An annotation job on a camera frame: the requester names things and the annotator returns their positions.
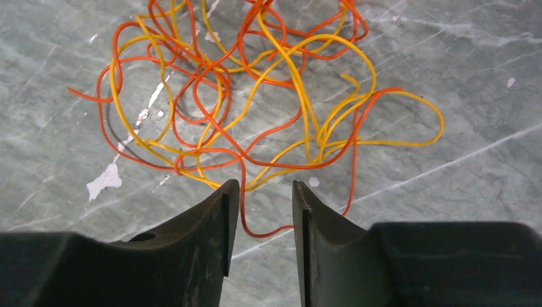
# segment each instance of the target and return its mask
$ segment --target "curved plastic piece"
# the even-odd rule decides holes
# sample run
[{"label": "curved plastic piece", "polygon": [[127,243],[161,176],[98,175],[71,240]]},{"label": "curved plastic piece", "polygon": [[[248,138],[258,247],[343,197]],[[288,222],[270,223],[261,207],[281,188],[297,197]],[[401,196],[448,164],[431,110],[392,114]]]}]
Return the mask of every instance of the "curved plastic piece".
[{"label": "curved plastic piece", "polygon": [[542,239],[517,223],[359,228],[293,184],[303,307],[542,306]]},{"label": "curved plastic piece", "polygon": [[229,180],[128,242],[0,235],[0,306],[218,306],[239,211]]}]

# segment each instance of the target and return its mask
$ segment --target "marble floor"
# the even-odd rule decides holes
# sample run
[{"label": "marble floor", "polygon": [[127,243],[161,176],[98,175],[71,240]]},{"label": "marble floor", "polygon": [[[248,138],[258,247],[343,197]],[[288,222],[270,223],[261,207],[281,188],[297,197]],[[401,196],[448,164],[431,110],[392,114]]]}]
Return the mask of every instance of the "marble floor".
[{"label": "marble floor", "polygon": [[[274,5],[289,25],[306,29],[334,14],[336,2],[276,0]],[[228,46],[246,6],[241,0],[209,0],[208,9],[215,3],[210,22]],[[423,95],[442,111],[446,128],[428,147],[360,146],[348,218],[362,227],[377,221],[518,221],[542,233],[542,2],[360,0],[356,5],[371,29],[358,46],[375,64],[378,87],[402,86]],[[204,184],[115,158],[99,132],[96,105],[66,91],[71,86],[94,94],[95,78],[111,58],[114,29],[145,11],[144,0],[3,1],[0,230],[70,230],[100,240],[125,239],[210,193]],[[345,32],[351,27],[347,20]],[[202,29],[201,48],[218,55]],[[264,47],[255,38],[247,44],[254,52]],[[157,71],[149,68],[134,65],[127,73],[124,99],[130,101],[126,108],[134,121],[160,83]],[[309,63],[303,77],[317,114],[329,112],[352,90],[338,77],[343,72],[364,80],[363,86],[368,83],[366,66],[352,52],[329,63]],[[172,84],[182,83],[175,78]],[[253,83],[248,77],[236,80],[233,113],[241,110]],[[157,111],[165,107],[162,93],[142,129],[157,130],[165,120]],[[185,107],[194,111],[190,101]],[[295,93],[264,86],[233,135],[248,143],[297,108]],[[425,140],[436,125],[428,108],[389,97],[375,106],[361,134]],[[339,126],[337,133],[349,127]],[[125,132],[119,137],[125,139]],[[269,159],[268,148],[297,139],[289,132],[276,134],[253,154]],[[287,159],[302,160],[303,153]],[[118,171],[113,186],[90,194],[87,184],[108,167]],[[257,170],[249,168],[249,175]],[[289,223],[291,182],[312,177],[320,182],[315,193],[340,209],[351,171],[347,154],[328,168],[271,180],[247,195],[247,220],[258,232]],[[223,182],[238,174],[230,168],[211,175]],[[239,227],[222,305],[299,302],[292,232],[258,240]]]}]

